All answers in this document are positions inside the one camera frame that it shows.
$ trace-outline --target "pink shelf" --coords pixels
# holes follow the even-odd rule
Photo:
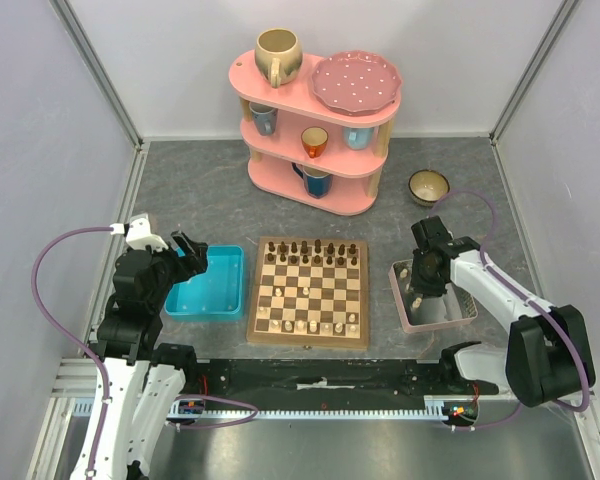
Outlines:
[[[365,188],[366,178],[333,177],[333,185],[328,195],[316,199],[304,189],[302,179],[285,160],[262,155],[259,162],[249,160],[249,177],[265,192],[306,203],[338,215],[357,215],[368,210],[374,197],[368,197]]]
[[[250,50],[233,62],[229,69],[229,81],[245,100],[264,103],[345,127],[375,127],[393,118],[400,106],[400,94],[397,95],[396,101],[385,109],[363,117],[349,117],[335,113],[322,105],[316,100],[310,88],[311,73],[321,59],[322,57],[305,53],[296,79],[281,85],[280,88],[271,88],[256,68],[253,50]]]
[[[318,158],[309,158],[302,148],[300,135],[305,128],[322,127],[329,133],[327,148]],[[386,161],[373,154],[375,138],[364,150],[352,150],[344,143],[343,127],[332,123],[278,111],[278,123],[273,135],[263,137],[253,122],[242,120],[240,132],[251,148],[274,157],[318,168],[341,177],[366,177],[380,170]]]

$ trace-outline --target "chessboard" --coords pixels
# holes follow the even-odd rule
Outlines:
[[[363,241],[262,237],[247,340],[366,349],[368,268]]]

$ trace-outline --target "polka dot plate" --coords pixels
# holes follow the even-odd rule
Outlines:
[[[392,104],[402,78],[396,67],[380,55],[353,50],[318,62],[311,82],[313,93],[325,107],[357,117]]]

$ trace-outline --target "mug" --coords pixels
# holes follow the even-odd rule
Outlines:
[[[263,136],[273,135],[278,121],[278,109],[260,103],[249,103],[249,110],[253,116],[258,133]]]
[[[351,128],[344,127],[344,143],[353,150],[362,150],[367,148],[373,138],[374,127],[371,128]]]
[[[302,139],[304,151],[307,152],[309,158],[316,158],[322,155],[324,149],[327,148],[329,134],[324,128],[309,127],[302,132],[300,138]]]
[[[254,56],[258,70],[273,88],[296,78],[302,66],[302,46],[298,37],[284,28],[262,32]]]
[[[291,165],[295,172],[304,180],[304,189],[310,197],[322,198],[329,193],[333,175],[311,167],[302,167],[302,170],[300,170],[295,163]]]

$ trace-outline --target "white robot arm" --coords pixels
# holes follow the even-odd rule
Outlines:
[[[125,235],[129,248],[116,260],[115,292],[98,327],[97,343],[90,345],[106,368],[109,398],[100,401],[104,382],[98,371],[96,401],[71,480],[148,478],[169,408],[187,381],[197,381],[192,346],[154,346],[171,287],[206,271],[207,245],[174,232],[171,236],[183,252],[179,256],[151,232],[146,214],[112,228],[113,235]]]
[[[569,342],[584,366],[586,383],[593,386],[595,371],[578,310],[570,305],[555,307],[522,287],[480,252],[475,241],[452,238],[439,217],[422,220],[411,229],[418,245],[413,252],[413,292],[424,298],[439,297],[452,282],[472,294],[509,333],[507,349],[484,344],[458,349],[455,366],[462,378],[510,389],[528,407],[557,400],[582,389],[578,360]]]

